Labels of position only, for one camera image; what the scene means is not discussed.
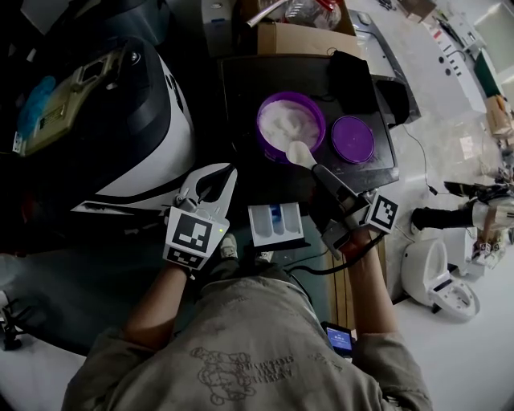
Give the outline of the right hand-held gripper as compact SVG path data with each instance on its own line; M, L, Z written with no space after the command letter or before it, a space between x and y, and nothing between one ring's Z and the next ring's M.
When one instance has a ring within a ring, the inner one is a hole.
M321 239L336 260L341 247L359 229L390 234L397 219L398 204L380 193L354 193L341 179L321 164L312 167L315 187L310 200L310 217L320 229Z

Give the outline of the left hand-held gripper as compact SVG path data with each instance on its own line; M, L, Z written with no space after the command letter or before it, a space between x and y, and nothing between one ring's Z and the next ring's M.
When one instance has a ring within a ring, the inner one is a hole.
M226 219L238 177L230 163L216 163L188 175L169 210L163 259L201 270L230 223Z

